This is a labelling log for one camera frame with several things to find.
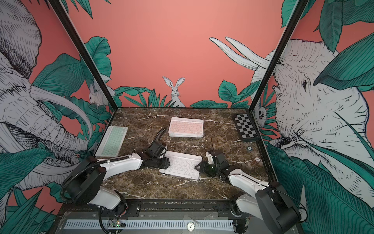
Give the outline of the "white keyboard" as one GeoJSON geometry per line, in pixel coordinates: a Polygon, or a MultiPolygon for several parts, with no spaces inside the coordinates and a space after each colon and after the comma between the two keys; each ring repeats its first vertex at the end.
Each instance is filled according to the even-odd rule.
{"type": "Polygon", "coordinates": [[[202,162],[201,156],[167,151],[165,157],[169,159],[170,165],[166,170],[160,169],[159,172],[193,180],[199,178],[200,172],[195,169],[195,166],[202,162]]]}

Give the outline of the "pink keyboard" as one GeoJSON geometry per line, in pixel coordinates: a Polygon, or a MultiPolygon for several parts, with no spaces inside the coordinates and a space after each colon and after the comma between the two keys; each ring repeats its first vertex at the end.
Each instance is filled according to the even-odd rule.
{"type": "Polygon", "coordinates": [[[168,129],[170,137],[197,137],[204,136],[204,121],[172,117],[168,129]]]}

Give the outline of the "green keyboard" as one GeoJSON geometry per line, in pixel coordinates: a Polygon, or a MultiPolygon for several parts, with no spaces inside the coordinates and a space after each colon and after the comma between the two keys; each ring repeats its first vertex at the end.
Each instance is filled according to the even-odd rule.
{"type": "Polygon", "coordinates": [[[109,126],[95,153],[96,157],[117,157],[128,127],[109,126]]]}

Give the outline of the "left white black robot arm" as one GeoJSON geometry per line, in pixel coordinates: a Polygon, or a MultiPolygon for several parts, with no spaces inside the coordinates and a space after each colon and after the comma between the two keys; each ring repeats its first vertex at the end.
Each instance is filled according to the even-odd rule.
{"type": "Polygon", "coordinates": [[[88,157],[63,181],[60,199],[75,205],[91,204],[105,208],[116,216],[126,214],[128,204],[120,192],[103,187],[104,180],[127,171],[142,167],[167,169],[169,159],[165,156],[150,158],[144,153],[97,160],[88,157]]]}

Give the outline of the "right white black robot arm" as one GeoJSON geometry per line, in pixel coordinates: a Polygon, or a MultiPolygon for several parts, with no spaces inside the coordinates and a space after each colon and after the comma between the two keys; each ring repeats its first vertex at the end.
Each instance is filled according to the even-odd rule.
{"type": "Polygon", "coordinates": [[[258,180],[235,166],[207,164],[195,166],[195,170],[210,177],[219,177],[223,182],[245,192],[234,202],[240,213],[254,215],[261,219],[273,234],[284,234],[301,221],[302,215],[278,182],[258,180]]]}

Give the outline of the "black white checkerboard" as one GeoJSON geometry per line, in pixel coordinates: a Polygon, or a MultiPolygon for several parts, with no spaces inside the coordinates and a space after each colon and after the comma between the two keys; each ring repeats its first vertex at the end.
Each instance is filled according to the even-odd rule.
{"type": "Polygon", "coordinates": [[[260,138],[248,114],[234,114],[233,121],[240,141],[252,142],[260,138]]]}

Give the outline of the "round silver lock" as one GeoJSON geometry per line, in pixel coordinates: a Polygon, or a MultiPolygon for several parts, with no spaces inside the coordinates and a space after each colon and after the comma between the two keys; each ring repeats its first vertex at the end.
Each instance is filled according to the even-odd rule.
{"type": "Polygon", "coordinates": [[[195,224],[194,224],[193,222],[189,222],[189,223],[187,224],[187,229],[188,229],[188,231],[190,231],[190,232],[194,231],[194,229],[195,229],[195,224]]]}

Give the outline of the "small electronics board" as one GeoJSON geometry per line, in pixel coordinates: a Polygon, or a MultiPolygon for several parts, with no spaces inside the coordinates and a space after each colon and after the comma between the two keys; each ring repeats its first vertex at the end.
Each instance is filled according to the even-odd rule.
{"type": "Polygon", "coordinates": [[[115,228],[125,228],[126,227],[126,223],[125,222],[122,222],[121,220],[115,220],[115,221],[111,221],[109,224],[108,224],[108,228],[109,229],[115,229],[115,228]]]}

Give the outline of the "black front mounting rail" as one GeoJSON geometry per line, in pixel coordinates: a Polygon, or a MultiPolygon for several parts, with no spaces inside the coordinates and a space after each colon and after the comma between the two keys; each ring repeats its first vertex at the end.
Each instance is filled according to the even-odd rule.
{"type": "Polygon", "coordinates": [[[63,204],[59,214],[64,212],[101,212],[108,217],[139,217],[141,212],[214,212],[219,217],[240,218],[249,215],[269,218],[298,217],[291,205],[271,199],[261,207],[257,200],[248,195],[231,199],[127,199],[119,208],[109,210],[97,205],[63,204]]]}

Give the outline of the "right black frame post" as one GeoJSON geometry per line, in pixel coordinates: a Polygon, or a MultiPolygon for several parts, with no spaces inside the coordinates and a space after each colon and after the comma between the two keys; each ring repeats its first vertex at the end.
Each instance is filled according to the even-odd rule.
{"type": "Polygon", "coordinates": [[[292,36],[293,32],[294,32],[294,29],[296,28],[300,18],[301,18],[301,15],[303,13],[303,11],[305,10],[306,6],[307,6],[307,3],[308,3],[308,0],[302,0],[302,1],[297,1],[296,2],[296,5],[293,9],[293,12],[291,14],[291,17],[289,19],[289,22],[287,23],[286,25],[286,28],[282,34],[282,37],[279,41],[279,44],[275,50],[275,53],[272,57],[272,60],[270,61],[270,65],[268,66],[266,72],[265,72],[265,75],[259,85],[259,88],[256,92],[256,95],[248,109],[248,111],[251,113],[254,111],[255,109],[255,106],[256,104],[258,103],[260,97],[261,97],[261,94],[263,93],[269,79],[272,77],[272,73],[274,72],[275,70],[275,67],[282,55],[282,53],[284,52],[285,48],[286,48],[286,45],[290,39],[290,37],[292,36]]]}

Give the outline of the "black frame post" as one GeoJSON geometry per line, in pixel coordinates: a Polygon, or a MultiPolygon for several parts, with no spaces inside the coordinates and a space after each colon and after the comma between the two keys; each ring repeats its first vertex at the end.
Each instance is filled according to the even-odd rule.
{"type": "Polygon", "coordinates": [[[296,5],[293,9],[293,12],[291,14],[291,17],[289,19],[289,22],[287,23],[286,25],[286,28],[282,34],[282,37],[279,41],[279,44],[275,50],[275,53],[272,57],[272,60],[270,61],[270,65],[268,66],[266,72],[265,72],[265,75],[259,85],[259,88],[256,92],[256,95],[248,109],[248,111],[251,113],[254,111],[255,109],[255,106],[256,104],[258,103],[260,97],[261,97],[261,94],[263,93],[269,79],[272,77],[272,73],[274,72],[275,70],[275,67],[282,55],[282,53],[284,52],[285,48],[286,48],[286,45],[290,39],[290,37],[292,36],[293,32],[294,32],[294,29],[296,28],[300,18],[301,18],[301,15],[303,13],[303,11],[305,10],[306,6],[307,6],[307,3],[308,3],[308,0],[302,0],[302,1],[297,1],[296,2],[296,5]]]}
{"type": "Polygon", "coordinates": [[[53,8],[54,12],[56,13],[58,19],[62,23],[64,29],[68,33],[70,39],[72,40],[73,44],[75,45],[76,49],[78,50],[79,54],[83,58],[84,63],[87,65],[90,73],[93,75],[94,79],[98,83],[99,87],[101,88],[104,96],[109,102],[109,105],[113,108],[114,111],[118,109],[118,106],[113,99],[113,96],[110,94],[106,84],[104,83],[101,75],[96,67],[95,63],[91,55],[89,54],[85,44],[83,43],[80,35],[76,31],[73,23],[71,22],[68,13],[66,12],[63,4],[58,0],[49,0],[48,1],[51,7],[53,8]]]}

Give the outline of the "left black frame post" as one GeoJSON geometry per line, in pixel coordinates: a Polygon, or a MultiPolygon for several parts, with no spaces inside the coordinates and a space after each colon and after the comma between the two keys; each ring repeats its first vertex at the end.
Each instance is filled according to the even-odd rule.
{"type": "Polygon", "coordinates": [[[73,23],[71,22],[68,13],[66,12],[63,4],[58,0],[49,0],[48,1],[51,7],[53,8],[54,12],[56,13],[58,19],[62,23],[64,29],[68,33],[70,39],[72,40],[73,44],[75,45],[76,49],[78,50],[79,54],[83,58],[84,63],[87,65],[90,73],[93,75],[94,79],[98,83],[99,87],[101,88],[104,96],[109,102],[109,105],[113,108],[114,111],[118,109],[118,106],[113,99],[113,96],[110,94],[106,84],[104,83],[101,75],[96,67],[95,63],[91,55],[89,54],[85,44],[83,43],[80,35],[76,31],[73,23]]]}

